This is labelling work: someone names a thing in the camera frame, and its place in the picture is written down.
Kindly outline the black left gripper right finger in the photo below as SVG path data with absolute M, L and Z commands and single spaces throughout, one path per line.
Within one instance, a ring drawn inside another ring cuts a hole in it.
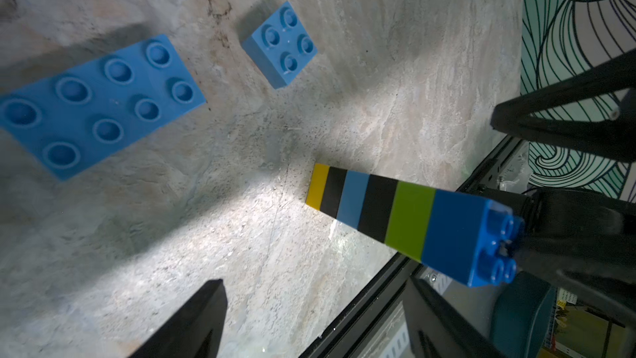
M 503 356 L 426 281 L 409 278 L 402 305 L 415 357 Z

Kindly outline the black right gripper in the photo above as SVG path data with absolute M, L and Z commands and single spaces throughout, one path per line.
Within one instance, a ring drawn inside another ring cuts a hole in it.
M 534 116 L 619 90 L 627 94 L 615 120 L 583 122 Z M 634 162 L 635 51 L 498 104 L 490 125 L 530 142 Z M 524 236 L 515 245 L 513 257 L 522 270 L 634 328 L 635 204 L 573 188 L 541 187 L 529 198 L 526 232 L 539 235 Z

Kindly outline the blue long lego brick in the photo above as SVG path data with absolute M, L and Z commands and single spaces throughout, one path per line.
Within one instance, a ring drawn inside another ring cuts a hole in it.
M 357 230 L 369 174 L 349 170 L 344 182 L 336 220 Z

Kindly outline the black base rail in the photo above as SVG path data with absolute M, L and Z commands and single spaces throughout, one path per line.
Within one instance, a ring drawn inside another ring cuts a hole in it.
M 522 145 L 521 139 L 505 137 L 457 191 L 475 195 L 488 187 L 497 187 L 500 174 Z M 394 255 L 301 356 L 359 356 L 391 319 L 402 300 L 406 281 L 425 270 L 426 266 L 404 255 Z

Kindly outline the small blue lego brick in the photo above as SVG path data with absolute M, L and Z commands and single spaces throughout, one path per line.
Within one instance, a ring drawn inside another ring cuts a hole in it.
M 274 89 L 289 86 L 318 53 L 291 3 L 284 3 L 241 46 Z

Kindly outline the yellow lego brick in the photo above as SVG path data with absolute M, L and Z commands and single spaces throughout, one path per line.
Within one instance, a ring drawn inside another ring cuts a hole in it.
M 321 210 L 321 202 L 323 199 L 326 181 L 328 178 L 330 167 L 317 163 L 311 174 L 311 181 L 306 198 L 306 205 L 316 210 Z

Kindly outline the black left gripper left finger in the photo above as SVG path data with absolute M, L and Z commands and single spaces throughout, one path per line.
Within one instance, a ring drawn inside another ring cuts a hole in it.
M 216 357 L 228 300 L 221 279 L 209 280 L 132 357 Z

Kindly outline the blue square lego brick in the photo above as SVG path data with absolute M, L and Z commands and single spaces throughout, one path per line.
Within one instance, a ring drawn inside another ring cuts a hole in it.
M 469 288 L 512 283 L 518 265 L 502 249 L 520 237 L 524 225 L 496 201 L 438 190 L 421 263 Z

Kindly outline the black lego brick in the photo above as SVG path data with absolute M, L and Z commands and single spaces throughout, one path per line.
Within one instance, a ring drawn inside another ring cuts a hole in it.
M 398 180 L 370 175 L 357 230 L 384 243 Z
M 340 207 L 347 170 L 330 167 L 321 200 L 320 211 L 336 219 Z

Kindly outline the green lego brick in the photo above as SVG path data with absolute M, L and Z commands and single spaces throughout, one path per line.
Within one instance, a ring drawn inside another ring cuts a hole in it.
M 436 192 L 410 182 L 397 183 L 385 245 L 421 261 Z

